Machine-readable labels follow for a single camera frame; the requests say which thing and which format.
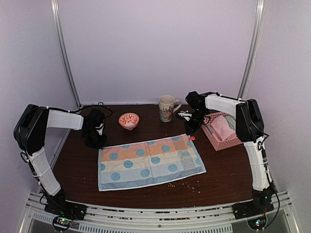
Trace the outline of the large pink towel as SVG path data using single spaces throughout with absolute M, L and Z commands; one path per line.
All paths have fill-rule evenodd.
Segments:
M 224 116 L 214 118 L 210 125 L 222 141 L 237 137 L 236 132 L 230 128 Z

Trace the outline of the blue patterned cloth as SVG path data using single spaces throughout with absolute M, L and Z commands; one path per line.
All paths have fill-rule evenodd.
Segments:
M 149 187 L 206 173 L 186 134 L 105 147 L 98 156 L 98 190 Z

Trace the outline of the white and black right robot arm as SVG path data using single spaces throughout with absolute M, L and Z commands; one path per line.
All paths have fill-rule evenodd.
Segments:
M 268 167 L 264 141 L 264 122 L 255 99 L 242 100 L 223 96 L 217 92 L 198 94 L 189 92 L 186 102 L 194 110 L 184 122 L 186 134 L 191 135 L 203 125 L 204 118 L 211 110 L 229 114 L 236 119 L 236 135 L 246 148 L 253 177 L 253 200 L 249 210 L 260 214 L 271 202 L 275 193 Z

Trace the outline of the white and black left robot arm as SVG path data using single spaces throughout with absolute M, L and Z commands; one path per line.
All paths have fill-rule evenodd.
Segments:
M 106 119 L 99 105 L 91 106 L 87 116 L 81 110 L 65 110 L 29 104 L 14 128 L 14 139 L 21 149 L 21 157 L 39 182 L 48 204 L 60 216 L 70 211 L 65 191 L 55 178 L 45 154 L 46 131 L 49 128 L 81 131 L 86 146 L 102 149 L 107 141 L 103 133 Z

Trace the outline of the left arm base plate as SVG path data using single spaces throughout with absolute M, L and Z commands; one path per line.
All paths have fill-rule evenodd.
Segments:
M 44 208 L 45 212 L 62 216 L 71 220 L 84 220 L 87 206 L 66 201 L 65 207 L 59 207 L 56 204 L 47 203 Z

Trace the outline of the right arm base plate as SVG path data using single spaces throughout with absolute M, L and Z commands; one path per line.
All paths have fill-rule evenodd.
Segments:
M 274 210 L 274 206 L 272 202 L 268 202 L 263 206 L 258 206 L 254 204 L 253 200 L 251 200 L 247 202 L 237 202 L 233 204 L 232 210 L 235 219 L 242 219 L 257 215 L 263 215 L 264 213 Z

